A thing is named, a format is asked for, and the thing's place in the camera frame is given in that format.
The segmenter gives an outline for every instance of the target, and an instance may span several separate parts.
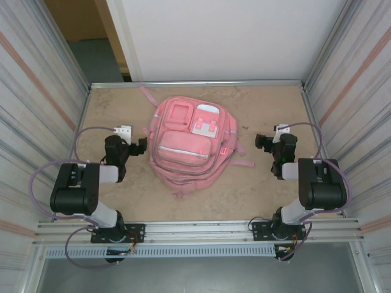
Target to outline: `tan table surface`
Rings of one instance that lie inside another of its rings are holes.
[[[189,96],[218,103],[238,120],[239,140],[247,154],[234,159],[255,162],[255,168],[228,166],[209,188],[191,192],[186,199],[172,196],[151,168],[149,152],[129,157],[125,179],[119,184],[100,186],[100,200],[118,209],[126,221],[244,220],[270,218],[276,209],[298,196],[297,181],[277,180],[270,172],[271,154],[255,147],[255,135],[273,136],[279,123],[308,121],[297,86],[281,87],[164,87],[149,89],[159,102],[170,96]],[[139,89],[94,89],[84,126],[131,125],[132,141],[143,136],[155,112]],[[309,126],[296,126],[296,158],[316,153]],[[104,156],[104,138],[109,131],[85,132],[79,140],[81,159],[97,162]]]

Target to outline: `cable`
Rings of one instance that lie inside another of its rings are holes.
[[[136,244],[139,243],[139,236],[134,231],[125,231],[125,233],[128,236],[130,242],[132,242],[132,238],[131,238],[130,234],[128,234],[128,233],[132,233],[134,235],[134,242],[132,242],[132,244],[133,244],[132,247],[134,249],[136,247]]]
[[[28,186],[28,191],[29,191],[29,195],[30,195],[30,199],[32,201],[32,203],[34,204],[34,206],[40,211],[42,212],[44,215],[47,215],[48,217],[51,217],[52,219],[55,219],[55,220],[70,220],[70,219],[84,219],[86,220],[87,222],[90,222],[91,224],[93,225],[98,225],[97,222],[94,222],[92,220],[89,220],[89,219],[86,219],[82,216],[77,216],[77,215],[74,215],[74,216],[70,216],[70,217],[62,217],[62,216],[59,216],[59,215],[53,215],[51,214],[50,212],[46,211],[45,209],[43,209],[40,204],[38,203],[37,199],[35,198],[34,196],[34,193],[32,191],[32,186],[33,186],[33,182],[34,182],[34,179],[35,177],[41,172],[43,171],[45,168],[49,167],[49,166],[53,166],[53,165],[56,165],[56,164],[60,164],[60,163],[68,163],[68,162],[72,162],[72,163],[77,163],[77,164],[86,164],[87,162],[85,161],[80,161],[79,159],[79,156],[77,154],[77,151],[76,151],[76,144],[77,144],[77,141],[79,139],[79,136],[84,132],[84,131],[87,131],[87,130],[90,130],[90,129],[105,129],[105,130],[110,130],[110,131],[114,131],[113,128],[109,128],[109,127],[104,127],[104,126],[93,126],[93,127],[87,127],[87,128],[84,128],[82,131],[80,131],[76,137],[75,137],[75,141],[73,142],[73,149],[75,151],[75,157],[76,157],[76,160],[72,160],[72,159],[60,159],[60,160],[56,160],[56,161],[52,161],[52,162],[48,162],[46,163],[45,165],[39,167],[38,169],[36,169],[36,171],[31,175],[30,177],[30,180],[29,180],[29,186]]]
[[[77,143],[78,143],[79,136],[80,136],[84,131],[91,130],[91,129],[104,129],[104,130],[114,131],[114,128],[104,127],[104,126],[92,126],[92,127],[87,127],[87,128],[84,128],[82,131],[80,131],[80,132],[76,135],[75,140],[73,141],[73,151],[75,152],[75,158],[76,158],[77,160],[80,160],[79,155],[78,155],[78,152],[77,152],[77,150],[76,150],[76,145],[77,145]]]
[[[298,234],[297,233],[292,234],[292,239],[293,239],[293,247],[296,247],[298,244]]]
[[[308,238],[308,235],[310,234],[311,230],[312,230],[312,222],[303,222],[303,224],[310,224],[310,227],[308,228],[308,231],[307,233],[305,234],[303,240],[299,243],[298,246],[296,246],[294,248],[294,250],[292,250],[289,254],[285,255],[284,257],[282,258],[279,258],[279,261],[283,261],[284,259],[287,259],[289,258],[293,253],[295,253],[296,251],[298,251],[300,249],[300,247],[304,244],[304,242],[307,240]]]
[[[324,213],[335,213],[335,212],[340,212],[340,211],[346,209],[346,208],[349,206],[349,204],[350,204],[350,202],[351,202],[351,200],[352,200],[352,198],[353,198],[352,186],[351,186],[351,184],[350,184],[350,182],[349,182],[349,179],[348,179],[348,178],[346,177],[346,175],[341,171],[341,169],[339,169],[335,164],[333,164],[332,162],[330,162],[330,161],[327,160],[327,159],[323,159],[323,158],[321,158],[321,157],[314,157],[313,159],[314,159],[314,160],[323,161],[323,162],[327,163],[330,167],[332,167],[335,171],[338,172],[338,174],[342,177],[342,179],[344,180],[344,182],[345,182],[345,184],[346,184],[346,186],[347,186],[347,188],[348,188],[347,199],[346,199],[346,203],[345,203],[342,207],[340,207],[340,208],[338,208],[338,209],[328,209],[328,210],[326,210],[326,211],[325,211],[325,210],[315,211],[315,212],[313,212],[312,214],[307,214],[307,215],[303,216],[303,218],[300,219],[300,222],[307,220],[309,217],[312,217],[312,216],[315,215],[315,214],[324,214]]]
[[[321,210],[321,211],[315,211],[311,214],[307,214],[305,216],[303,216],[303,218],[301,218],[299,221],[302,222],[303,224],[310,224],[310,228],[308,229],[307,233],[305,234],[303,240],[300,242],[300,244],[295,247],[295,249],[289,253],[288,255],[284,256],[283,258],[280,258],[280,261],[283,261],[284,259],[287,259],[289,256],[291,256],[293,253],[295,253],[296,251],[298,251],[300,249],[300,247],[303,245],[303,243],[307,240],[308,238],[308,235],[310,234],[311,232],[311,229],[312,229],[312,222],[305,222],[305,220],[307,220],[308,218],[312,217],[313,215],[315,214],[323,214],[323,213],[331,213],[331,212],[340,212],[342,210],[344,210],[345,208],[347,208],[352,200],[352,187],[350,185],[350,182],[349,182],[349,179],[346,177],[346,175],[341,171],[341,169],[339,169],[335,164],[333,164],[332,162],[330,162],[329,160],[327,159],[323,159],[321,157],[315,157],[314,160],[319,160],[319,161],[323,161],[327,164],[329,164],[330,167],[332,167],[335,171],[337,171],[339,173],[339,175],[341,175],[342,179],[344,180],[347,188],[348,188],[348,195],[347,195],[347,199],[346,199],[346,203],[338,208],[338,209],[330,209],[330,210]]]
[[[69,241],[71,240],[73,235],[75,235],[77,232],[80,232],[82,230],[87,230],[89,228],[93,228],[93,227],[92,226],[85,226],[85,227],[82,227],[82,228],[79,228],[79,229],[75,230],[74,232],[71,233],[71,235],[69,235],[67,241],[65,242],[65,256],[67,257],[67,260],[69,260],[69,262],[71,264],[73,264],[74,266],[80,267],[81,269],[87,269],[87,270],[104,269],[105,267],[110,267],[110,266],[116,264],[116,262],[112,262],[112,263],[109,263],[109,264],[102,264],[102,265],[99,265],[99,266],[87,266],[87,265],[84,265],[84,264],[78,264],[76,261],[71,259],[71,257],[69,257],[68,245],[69,245]]]
[[[34,204],[34,206],[35,206],[39,211],[41,211],[44,215],[47,215],[48,217],[51,217],[52,219],[55,219],[55,220],[84,219],[84,220],[86,220],[87,222],[90,222],[91,224],[98,226],[97,222],[94,222],[93,220],[90,220],[90,219],[86,219],[86,218],[84,218],[83,216],[80,216],[80,215],[73,215],[73,216],[70,216],[70,217],[63,217],[63,216],[60,216],[60,215],[53,215],[52,213],[48,212],[48,211],[45,210],[43,207],[41,207],[40,204],[38,203],[37,199],[36,199],[35,196],[34,196],[34,193],[33,193],[33,191],[32,191],[32,186],[33,186],[35,177],[36,177],[42,170],[44,170],[45,168],[47,168],[47,167],[49,167],[49,166],[53,166],[53,165],[60,164],[60,163],[68,163],[68,162],[77,163],[77,164],[83,164],[83,163],[85,163],[85,162],[79,161],[79,160],[61,159],[61,160],[56,160],[56,161],[48,162],[48,163],[46,163],[45,165],[43,165],[43,166],[39,167],[38,169],[36,169],[36,171],[30,176],[30,180],[29,180],[28,191],[29,191],[30,199],[31,199],[32,203]]]
[[[263,218],[263,217],[254,217],[254,218],[252,218],[252,219],[250,220],[250,222],[247,224],[247,229],[248,229],[249,231],[251,231],[251,232],[252,232],[252,230],[250,229],[250,224],[251,224],[252,221],[254,221],[255,219],[262,219],[262,220],[265,220],[265,221],[270,221],[270,220],[265,219],[265,218]]]
[[[321,152],[322,147],[323,147],[323,135],[322,135],[322,130],[319,128],[318,125],[315,125],[315,124],[309,123],[309,122],[297,122],[297,123],[286,125],[284,127],[278,127],[277,129],[285,129],[285,128],[294,127],[294,126],[297,126],[297,125],[310,125],[310,126],[312,126],[313,128],[315,128],[318,131],[318,134],[319,134],[319,147],[318,147],[318,151],[316,152],[315,157],[319,157],[320,152]]]

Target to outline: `backpack strap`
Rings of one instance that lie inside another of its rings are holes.
[[[246,151],[244,150],[242,144],[240,144],[239,140],[236,141],[236,150],[241,156],[244,156],[246,154]]]
[[[151,132],[150,132],[149,129],[146,128],[146,127],[144,127],[144,128],[142,129],[142,132],[144,132],[145,135],[146,135],[147,137],[149,137],[149,136],[151,135]]]
[[[177,199],[182,199],[182,198],[186,198],[186,197],[188,197],[189,196],[189,192],[188,191],[182,191],[182,197],[180,197],[179,196],[179,190],[174,190],[173,192],[172,192],[172,196],[173,197],[175,197],[175,198],[177,198]]]
[[[149,102],[151,102],[152,104],[154,104],[156,107],[159,107],[159,103],[155,100],[155,98],[151,95],[150,92],[148,92],[148,90],[142,85],[139,87],[139,89],[141,89],[141,91],[144,93],[144,95],[147,97],[147,99],[149,100]]]
[[[231,160],[229,162],[230,165],[239,165],[239,166],[246,166],[246,167],[255,167],[255,163],[253,161],[245,161],[245,160]]]

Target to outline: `doorway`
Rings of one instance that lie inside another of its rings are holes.
[[[106,0],[45,0],[89,84],[131,82]]]

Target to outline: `reflective strip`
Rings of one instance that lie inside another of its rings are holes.
[[[166,148],[165,146],[162,146],[162,145],[159,146],[159,149],[166,150],[166,151],[173,151],[174,153],[189,154],[191,156],[209,157],[209,155],[207,155],[207,154],[197,154],[197,153],[193,153],[191,151],[176,150],[175,148]]]

